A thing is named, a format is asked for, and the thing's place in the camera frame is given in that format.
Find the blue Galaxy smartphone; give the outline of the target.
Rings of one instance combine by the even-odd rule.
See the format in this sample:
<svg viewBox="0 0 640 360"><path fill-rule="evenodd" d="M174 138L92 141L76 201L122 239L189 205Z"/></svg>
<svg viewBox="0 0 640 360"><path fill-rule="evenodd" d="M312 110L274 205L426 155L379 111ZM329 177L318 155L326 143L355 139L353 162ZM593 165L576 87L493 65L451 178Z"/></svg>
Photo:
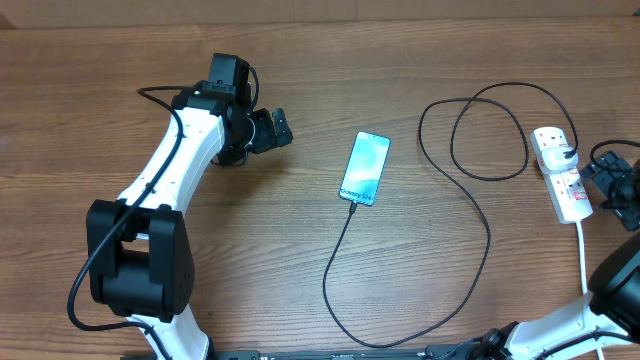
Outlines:
<svg viewBox="0 0 640 360"><path fill-rule="evenodd" d="M360 131L357 133L339 189L339 197L373 206L376 200L391 140Z"/></svg>

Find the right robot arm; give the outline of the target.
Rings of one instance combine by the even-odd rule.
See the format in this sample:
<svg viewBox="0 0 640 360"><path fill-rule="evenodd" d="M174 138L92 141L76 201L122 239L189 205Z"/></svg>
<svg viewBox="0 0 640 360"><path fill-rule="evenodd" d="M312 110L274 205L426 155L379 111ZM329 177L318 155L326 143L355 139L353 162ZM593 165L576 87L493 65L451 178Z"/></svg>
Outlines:
<svg viewBox="0 0 640 360"><path fill-rule="evenodd" d="M571 359L608 346L639 342L639 235L593 272L588 291L530 322L486 333L469 359Z"/></svg>

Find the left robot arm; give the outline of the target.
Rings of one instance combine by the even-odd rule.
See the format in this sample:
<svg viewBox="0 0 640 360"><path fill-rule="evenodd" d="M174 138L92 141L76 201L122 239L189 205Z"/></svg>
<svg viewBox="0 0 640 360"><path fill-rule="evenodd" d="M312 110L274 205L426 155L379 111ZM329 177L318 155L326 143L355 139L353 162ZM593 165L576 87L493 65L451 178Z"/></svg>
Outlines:
<svg viewBox="0 0 640 360"><path fill-rule="evenodd" d="M290 144L282 109L257 108L256 70L235 55L216 53L207 79L173 87L162 106L167 131L136 180L116 200L95 201L86 217L88 258L67 301L71 322L82 281L93 300L135 327L154 359L212 359L213 342L189 306L195 283L184 215L208 165L242 166L249 155Z"/></svg>

